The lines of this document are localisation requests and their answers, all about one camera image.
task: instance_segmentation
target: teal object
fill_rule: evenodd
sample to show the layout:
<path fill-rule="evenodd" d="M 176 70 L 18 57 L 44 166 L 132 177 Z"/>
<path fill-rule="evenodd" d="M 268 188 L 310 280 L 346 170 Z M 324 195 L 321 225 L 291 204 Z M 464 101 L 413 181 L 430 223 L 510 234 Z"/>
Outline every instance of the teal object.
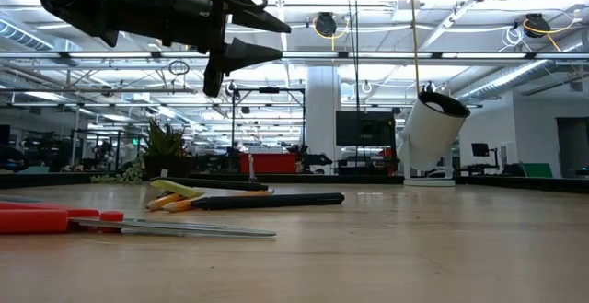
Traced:
<path fill-rule="evenodd" d="M 520 163 L 519 166 L 522 168 L 527 178 L 553 178 L 550 164 Z"/>

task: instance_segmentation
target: white wall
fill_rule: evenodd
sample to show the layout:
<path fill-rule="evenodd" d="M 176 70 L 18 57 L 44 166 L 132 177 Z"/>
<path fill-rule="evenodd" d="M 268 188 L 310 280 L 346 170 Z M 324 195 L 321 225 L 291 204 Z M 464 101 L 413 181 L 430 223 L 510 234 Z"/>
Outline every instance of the white wall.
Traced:
<path fill-rule="evenodd" d="M 507 146 L 507 162 L 518 161 L 515 140 L 514 97 L 511 92 L 501 95 L 499 100 L 482 102 L 482 109 L 472 109 L 459 134 L 461 166 L 488 163 L 493 164 L 490 157 L 474 157 L 472 143 L 487 143 L 489 148 L 501 149 Z"/>
<path fill-rule="evenodd" d="M 549 163 L 552 175 L 560 178 L 559 129 L 556 119 L 589 117 L 589 99 L 516 97 L 514 108 L 520 161 Z"/>

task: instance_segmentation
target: wooden table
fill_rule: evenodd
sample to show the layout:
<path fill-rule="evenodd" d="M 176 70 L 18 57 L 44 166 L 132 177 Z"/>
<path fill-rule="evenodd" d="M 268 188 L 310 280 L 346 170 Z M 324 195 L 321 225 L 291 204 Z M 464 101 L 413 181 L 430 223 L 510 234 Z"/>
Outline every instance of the wooden table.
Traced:
<path fill-rule="evenodd" d="M 0 191 L 276 239 L 0 237 L 1 302 L 587 302 L 589 198 L 487 187 L 273 185 L 344 205 L 147 214 L 156 191 Z"/>

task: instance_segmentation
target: yellow cable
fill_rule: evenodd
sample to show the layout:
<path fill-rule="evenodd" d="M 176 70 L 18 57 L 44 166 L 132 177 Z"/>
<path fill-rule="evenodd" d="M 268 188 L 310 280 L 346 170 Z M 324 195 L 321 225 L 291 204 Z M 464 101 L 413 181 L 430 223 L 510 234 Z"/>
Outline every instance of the yellow cable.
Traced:
<path fill-rule="evenodd" d="M 413 15 L 413 54 L 415 55 L 415 87 L 417 88 L 417 94 L 420 94 L 420 67 L 419 59 L 417 55 L 417 20 L 415 18 L 415 0 L 411 0 L 411 14 Z"/>
<path fill-rule="evenodd" d="M 346 20 L 346 29 L 348 28 L 348 26 L 350 25 L 350 20 Z M 327 37 L 327 36 L 323 36 L 319 33 L 319 31 L 317 31 L 317 18 L 315 17 L 313 19 L 313 30 L 315 31 L 315 33 L 320 37 L 320 38 L 324 38 L 327 40 L 331 40 L 331 39 L 338 39 L 339 37 L 343 36 L 345 33 L 347 33 L 347 30 L 344 30 L 341 32 L 341 34 L 339 34 L 338 36 L 331 36 L 331 37 Z"/>
<path fill-rule="evenodd" d="M 551 34 L 555 34 L 555 33 L 559 33 L 559 32 L 563 32 L 564 30 L 568 30 L 572 27 L 572 25 L 574 24 L 574 20 L 571 22 L 571 24 L 565 28 L 561 28 L 561 29 L 556 29 L 556 30 L 552 30 L 552 31 L 544 31 L 544 30 L 538 30 L 538 29 L 533 29 L 531 27 L 527 26 L 527 22 L 529 21 L 529 19 L 527 19 L 526 21 L 524 21 L 524 28 L 534 31 L 535 33 L 539 33 L 539 34 L 543 34 L 543 35 L 551 35 Z"/>
<path fill-rule="evenodd" d="M 559 52 L 562 52 L 562 50 L 560 49 L 559 45 L 554 41 L 554 39 L 552 38 L 552 36 L 550 36 L 550 34 L 547 35 L 549 37 L 550 42 L 552 43 L 552 45 L 554 45 L 554 47 L 559 50 Z"/>

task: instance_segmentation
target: computer monitor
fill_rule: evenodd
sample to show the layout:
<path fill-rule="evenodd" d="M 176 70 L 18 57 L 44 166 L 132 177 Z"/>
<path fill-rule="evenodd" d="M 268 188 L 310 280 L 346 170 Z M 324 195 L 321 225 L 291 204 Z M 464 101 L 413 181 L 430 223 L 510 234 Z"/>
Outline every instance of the computer monitor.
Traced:
<path fill-rule="evenodd" d="M 393 112 L 336 111 L 336 145 L 393 146 Z"/>
<path fill-rule="evenodd" d="M 489 156 L 489 145 L 486 143 L 473 143 L 472 144 L 472 156 L 474 156 L 474 157 L 488 157 Z"/>

